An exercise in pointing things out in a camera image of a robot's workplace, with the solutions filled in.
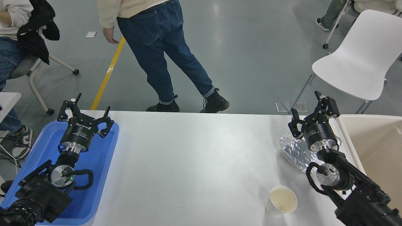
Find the person's hand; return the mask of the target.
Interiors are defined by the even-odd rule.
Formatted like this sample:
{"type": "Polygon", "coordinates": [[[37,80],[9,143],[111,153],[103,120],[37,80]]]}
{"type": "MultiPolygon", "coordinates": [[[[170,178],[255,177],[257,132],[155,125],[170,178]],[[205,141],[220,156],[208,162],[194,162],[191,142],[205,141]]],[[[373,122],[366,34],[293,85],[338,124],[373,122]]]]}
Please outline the person's hand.
{"type": "Polygon", "coordinates": [[[111,44],[119,44],[119,41],[114,39],[114,27],[111,28],[103,28],[102,33],[105,39],[111,44]]]}

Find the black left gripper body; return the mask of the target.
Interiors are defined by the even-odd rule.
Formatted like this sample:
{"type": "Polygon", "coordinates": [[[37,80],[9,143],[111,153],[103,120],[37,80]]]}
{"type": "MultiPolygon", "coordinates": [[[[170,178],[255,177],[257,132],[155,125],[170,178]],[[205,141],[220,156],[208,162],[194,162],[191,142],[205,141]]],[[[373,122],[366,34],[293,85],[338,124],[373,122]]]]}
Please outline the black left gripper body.
{"type": "Polygon", "coordinates": [[[60,144],[63,147],[67,147],[68,143],[77,143],[82,148],[89,148],[92,139],[96,132],[98,132],[98,125],[95,123],[79,120],[77,118],[70,118],[68,121],[68,127],[62,136],[60,144]]]}

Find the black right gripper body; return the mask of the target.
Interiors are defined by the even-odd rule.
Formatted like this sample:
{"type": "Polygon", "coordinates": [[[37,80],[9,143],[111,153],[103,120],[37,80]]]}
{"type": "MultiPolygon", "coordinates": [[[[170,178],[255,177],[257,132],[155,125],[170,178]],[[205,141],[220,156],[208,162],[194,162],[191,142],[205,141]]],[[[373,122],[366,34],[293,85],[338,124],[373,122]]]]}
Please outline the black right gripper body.
{"type": "Polygon", "coordinates": [[[330,149],[338,145],[337,137],[329,122],[305,122],[301,129],[309,150],[330,149]]]}

